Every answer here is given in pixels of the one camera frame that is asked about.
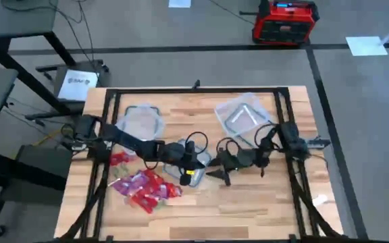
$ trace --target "white paper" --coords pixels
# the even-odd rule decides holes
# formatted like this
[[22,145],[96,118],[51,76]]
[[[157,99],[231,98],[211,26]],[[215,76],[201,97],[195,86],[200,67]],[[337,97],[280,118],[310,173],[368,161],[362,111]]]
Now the white paper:
[[58,98],[69,101],[85,101],[89,88],[97,85],[97,75],[94,72],[67,70]]
[[190,7],[191,0],[169,0],[169,7]]
[[317,207],[319,205],[322,205],[328,201],[328,197],[324,194],[320,194],[315,199],[313,199],[313,206]]
[[346,37],[354,56],[388,55],[378,36]]

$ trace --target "yellow cable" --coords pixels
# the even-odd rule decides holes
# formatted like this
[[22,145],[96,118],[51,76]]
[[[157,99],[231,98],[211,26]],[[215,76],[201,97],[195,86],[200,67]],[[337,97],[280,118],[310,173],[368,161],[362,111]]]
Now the yellow cable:
[[60,129],[53,131],[52,133],[46,135],[44,138],[42,138],[40,141],[35,142],[32,144],[32,146],[38,146],[44,143],[46,140],[53,138],[54,136],[58,135],[60,133]]

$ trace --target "desk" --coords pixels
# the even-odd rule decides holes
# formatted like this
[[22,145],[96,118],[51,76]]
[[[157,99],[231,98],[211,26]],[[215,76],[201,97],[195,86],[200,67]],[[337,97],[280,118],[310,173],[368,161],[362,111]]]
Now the desk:
[[[274,95],[257,92],[260,88],[250,90],[256,92],[262,105],[270,112],[272,121],[278,122]],[[290,94],[300,136],[314,137],[317,135],[317,129],[306,88],[290,86],[286,90]],[[125,92],[127,94],[121,96],[118,114],[124,114],[129,105],[153,104],[160,109],[166,124],[161,139],[171,142],[186,138],[191,132],[203,131],[208,135],[208,151],[213,156],[217,142],[226,136],[213,109],[218,103],[239,95],[235,92],[200,93],[204,91],[170,91],[171,93],[167,94],[141,94],[141,90]],[[105,95],[104,88],[91,89],[84,114],[102,116]],[[108,122],[111,121],[112,113],[111,108]],[[120,151],[122,148],[114,146],[113,149]],[[79,158],[85,156],[86,153],[78,155]],[[83,209],[92,164],[92,161],[73,160],[55,237],[64,234]],[[325,194],[328,198],[328,201],[317,209],[337,232],[342,233],[325,162],[312,157],[305,164],[313,198],[320,194]],[[177,184],[178,181],[161,172],[161,166],[155,171],[167,181]],[[143,169],[143,163],[133,162],[129,169],[131,172]],[[288,239],[289,234],[299,234],[288,173],[284,155],[272,153],[271,163],[265,169],[264,178],[259,176],[259,169],[256,167],[231,173],[230,187],[224,186],[223,181],[205,176],[198,188],[184,187],[182,197],[168,200],[167,206],[151,215],[142,209],[125,205],[123,196],[108,188],[100,239],[104,240],[108,235],[113,235],[114,240]],[[306,208],[304,205],[302,208],[304,224],[310,234]],[[95,215],[95,211],[90,214],[88,236],[93,234]]]
[[[49,6],[48,0],[19,2],[3,0],[3,2],[16,9]],[[52,2],[54,5],[57,5],[58,0],[52,0]],[[54,20],[55,11],[51,9],[15,12],[5,9],[0,0],[0,64],[5,68],[17,70],[19,80],[48,102],[54,109],[60,113],[69,113],[70,110],[63,103],[59,102],[46,87],[7,53],[12,38],[43,35],[66,65],[76,65],[74,59],[53,32]]]

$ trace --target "dark table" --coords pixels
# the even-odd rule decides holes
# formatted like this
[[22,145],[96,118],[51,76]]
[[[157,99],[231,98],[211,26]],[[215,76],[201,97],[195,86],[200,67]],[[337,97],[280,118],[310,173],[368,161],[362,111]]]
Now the dark table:
[[[58,0],[50,1],[54,5],[58,3]],[[51,7],[49,0],[0,0],[0,64],[6,68],[17,70],[19,80],[48,102],[55,110],[60,113],[69,113],[70,109],[68,107],[58,101],[52,92],[47,90],[7,53],[12,38],[43,35],[66,65],[75,66],[76,62],[53,32],[55,11],[52,9],[36,9],[18,12],[6,9],[2,3],[15,9],[30,9],[32,7]]]

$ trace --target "transparent lid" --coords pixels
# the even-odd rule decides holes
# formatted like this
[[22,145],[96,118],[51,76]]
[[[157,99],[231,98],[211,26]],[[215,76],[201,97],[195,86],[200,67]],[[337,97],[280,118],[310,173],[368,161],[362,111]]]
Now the transparent lid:
[[214,111],[223,129],[231,137],[248,132],[270,120],[268,111],[253,93],[244,93],[219,104]]
[[[141,104],[127,107],[125,115],[118,118],[116,126],[121,131],[146,141],[160,136],[165,124],[157,107]],[[134,151],[126,148],[124,150],[131,155],[134,154]]]

